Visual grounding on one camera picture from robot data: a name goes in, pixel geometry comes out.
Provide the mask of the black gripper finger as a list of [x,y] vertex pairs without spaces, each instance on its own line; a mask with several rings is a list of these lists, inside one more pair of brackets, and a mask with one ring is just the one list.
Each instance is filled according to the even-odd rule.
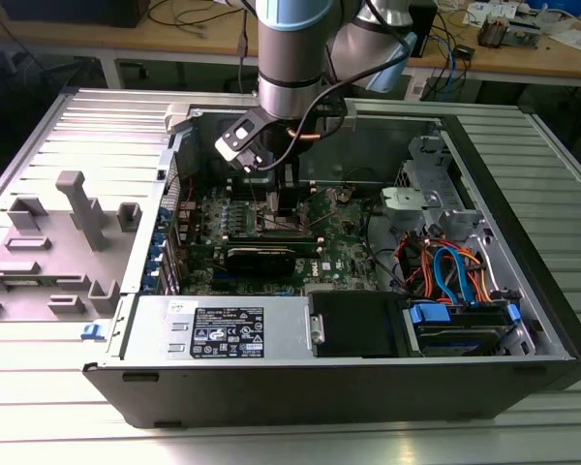
[[277,169],[278,212],[280,216],[291,216],[296,210],[300,194],[299,163],[285,163]]

